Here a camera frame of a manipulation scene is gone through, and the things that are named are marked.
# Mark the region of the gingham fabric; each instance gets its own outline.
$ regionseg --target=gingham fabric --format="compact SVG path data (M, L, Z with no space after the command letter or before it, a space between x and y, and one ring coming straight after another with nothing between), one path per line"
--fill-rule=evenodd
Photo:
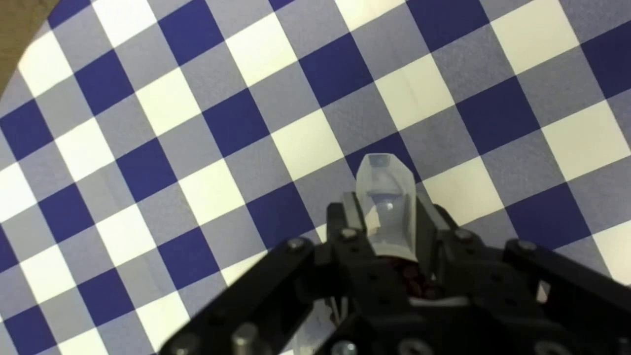
M625 0L62 0L0 99L0 354L156 352L278 243L324 241L367 152L489 245L631 285L629 20Z

